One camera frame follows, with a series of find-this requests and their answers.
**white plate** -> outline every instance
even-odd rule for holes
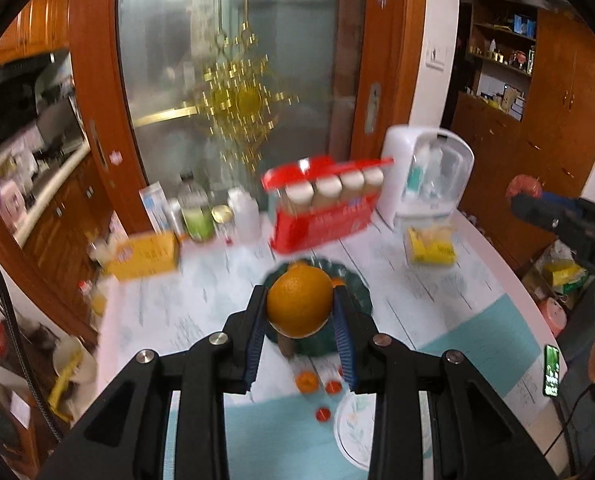
[[[420,392],[422,449],[424,457],[431,449],[431,418],[429,401],[425,392]],[[375,426],[375,394],[356,395],[347,392],[335,412],[333,434],[340,452],[354,466],[368,471],[373,446]]]

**white bowl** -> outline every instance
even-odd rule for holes
[[[53,351],[53,368],[59,375],[71,361],[72,355],[80,349],[82,350],[82,362],[75,368],[71,381],[78,384],[92,383],[97,375],[97,362],[75,336],[71,335],[58,341],[55,351]]]

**green plate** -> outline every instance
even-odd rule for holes
[[[371,295],[369,289],[362,279],[351,270],[348,270],[344,265],[337,262],[332,262],[324,258],[302,258],[301,261],[310,265],[311,267],[319,267],[331,278],[341,278],[346,283],[353,304],[360,312],[364,314],[371,314],[373,312],[373,304],[371,303]],[[280,265],[264,278],[263,285],[266,288],[271,288],[277,279],[282,276],[288,269],[288,266],[294,262],[287,262]],[[273,343],[277,344],[277,331],[270,323],[266,324],[266,337]],[[303,339],[293,340],[295,344],[295,353],[309,357],[319,357],[325,354],[337,352],[337,345],[335,343],[335,332],[333,330],[332,320],[328,320],[326,325],[316,334]]]

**light switch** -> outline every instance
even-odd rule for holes
[[[444,71],[446,52],[436,44],[429,45],[426,49],[426,66],[436,70]]]

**red box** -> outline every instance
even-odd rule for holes
[[[329,156],[318,156],[268,170],[261,183],[266,192],[274,192],[305,180],[314,182],[325,176],[366,170],[374,166],[388,166],[392,163],[393,160],[390,158],[337,164]],[[289,214],[279,205],[270,246],[278,253],[287,254],[310,249],[361,231],[369,225],[378,198],[379,193],[375,193],[298,216]]]

